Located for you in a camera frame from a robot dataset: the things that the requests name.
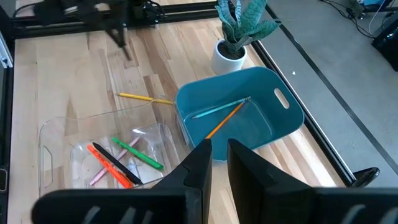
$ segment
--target yellow pencil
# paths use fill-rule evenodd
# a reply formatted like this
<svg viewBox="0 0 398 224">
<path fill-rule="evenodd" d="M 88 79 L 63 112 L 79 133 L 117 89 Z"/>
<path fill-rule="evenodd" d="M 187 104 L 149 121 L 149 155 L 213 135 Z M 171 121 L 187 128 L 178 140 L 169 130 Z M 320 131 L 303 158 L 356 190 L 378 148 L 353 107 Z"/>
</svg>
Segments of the yellow pencil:
<svg viewBox="0 0 398 224">
<path fill-rule="evenodd" d="M 235 107 L 235 109 L 232 110 L 232 112 L 230 112 L 229 115 L 226 118 L 224 118 L 224 120 L 219 125 L 217 125 L 217 127 L 209 135 L 207 135 L 206 138 L 207 139 L 211 138 L 220 129 L 220 127 L 222 127 L 222 125 L 224 125 L 225 122 L 227 122 L 227 120 L 229 120 L 232 117 L 232 115 L 234 115 L 242 107 L 243 104 L 244 102 L 240 103 L 237 107 Z"/>
<path fill-rule="evenodd" d="M 133 94 L 128 94 L 128 93 L 119 93 L 119 96 L 138 99 L 138 100 L 147 100 L 147 101 L 153 100 L 154 102 L 158 102 L 158 103 L 167 103 L 170 105 L 174 105 L 174 103 L 169 100 L 153 99 L 152 97 L 148 97 L 148 96 L 133 95 Z"/>
</svg>

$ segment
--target white pot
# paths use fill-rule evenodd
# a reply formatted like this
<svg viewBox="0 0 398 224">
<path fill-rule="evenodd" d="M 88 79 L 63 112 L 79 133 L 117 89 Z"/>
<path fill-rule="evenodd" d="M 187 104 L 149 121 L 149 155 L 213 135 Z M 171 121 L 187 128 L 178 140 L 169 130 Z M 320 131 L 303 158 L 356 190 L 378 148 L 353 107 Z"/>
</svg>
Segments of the white pot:
<svg viewBox="0 0 398 224">
<path fill-rule="evenodd" d="M 246 59 L 246 56 L 248 56 L 246 48 L 243 47 L 244 50 L 243 57 L 237 60 L 232 60 L 222 56 L 218 51 L 218 44 L 220 44 L 221 42 L 224 42 L 224 39 L 217 41 L 214 47 L 213 56 L 211 58 L 211 69 L 213 69 L 213 71 L 217 75 L 223 75 L 241 69 L 244 60 Z"/>
</svg>

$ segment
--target handle hole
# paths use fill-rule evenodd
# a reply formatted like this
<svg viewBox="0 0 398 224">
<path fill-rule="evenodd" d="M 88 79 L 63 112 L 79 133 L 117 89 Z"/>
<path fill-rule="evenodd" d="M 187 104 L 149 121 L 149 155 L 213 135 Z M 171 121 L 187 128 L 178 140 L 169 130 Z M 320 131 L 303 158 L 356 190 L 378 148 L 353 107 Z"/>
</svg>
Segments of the handle hole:
<svg viewBox="0 0 398 224">
<path fill-rule="evenodd" d="M 285 108 L 288 109 L 289 108 L 289 102 L 286 100 L 284 94 L 280 91 L 280 89 L 276 88 L 274 90 L 275 96 L 276 98 L 278 98 L 278 100 L 280 101 L 281 105 Z"/>
<path fill-rule="evenodd" d="M 52 170 L 52 155 L 47 147 L 43 147 L 43 175 L 44 175 L 44 186 L 48 187 L 53 181 L 53 170 Z"/>
</svg>

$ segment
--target floor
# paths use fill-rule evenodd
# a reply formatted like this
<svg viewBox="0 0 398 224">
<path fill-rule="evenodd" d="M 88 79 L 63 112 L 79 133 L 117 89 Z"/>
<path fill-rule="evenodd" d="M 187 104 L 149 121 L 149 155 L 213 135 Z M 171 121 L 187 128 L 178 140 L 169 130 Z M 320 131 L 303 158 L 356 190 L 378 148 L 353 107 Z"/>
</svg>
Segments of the floor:
<svg viewBox="0 0 398 224">
<path fill-rule="evenodd" d="M 0 0 L 0 6 L 5 10 L 7 15 L 12 16 L 15 10 L 16 0 Z"/>
<path fill-rule="evenodd" d="M 347 0 L 339 2 L 348 5 Z M 280 29 L 262 40 L 340 156 L 353 172 L 380 168 L 370 187 L 397 187 L 398 175 L 381 156 L 385 150 L 392 166 L 398 161 L 397 72 L 371 46 L 371 39 L 324 2 L 269 0 L 268 4 L 353 111 L 350 116 Z M 359 25 L 367 30 L 373 15 Z M 384 15 L 376 16 L 372 30 Z M 358 123 L 369 130 L 367 136 Z M 375 138 L 373 143 L 369 134 Z"/>
</svg>

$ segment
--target green pencil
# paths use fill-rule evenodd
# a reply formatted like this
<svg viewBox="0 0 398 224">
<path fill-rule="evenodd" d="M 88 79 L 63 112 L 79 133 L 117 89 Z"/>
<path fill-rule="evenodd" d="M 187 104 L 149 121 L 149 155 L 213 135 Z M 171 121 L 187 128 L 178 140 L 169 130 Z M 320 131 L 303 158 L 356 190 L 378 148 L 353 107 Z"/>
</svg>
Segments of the green pencil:
<svg viewBox="0 0 398 224">
<path fill-rule="evenodd" d="M 114 141 L 115 143 L 118 143 L 121 147 L 126 148 L 128 151 L 133 153 L 135 156 L 137 156 L 142 161 L 144 161 L 144 162 L 148 163 L 149 165 L 151 165 L 153 168 L 158 169 L 158 170 L 163 169 L 163 165 L 162 164 L 156 162 L 155 160 L 153 160 L 149 156 L 139 152 L 137 149 L 134 149 L 133 147 L 129 146 L 128 144 L 120 141 L 118 138 L 113 137 L 112 141 Z"/>
</svg>

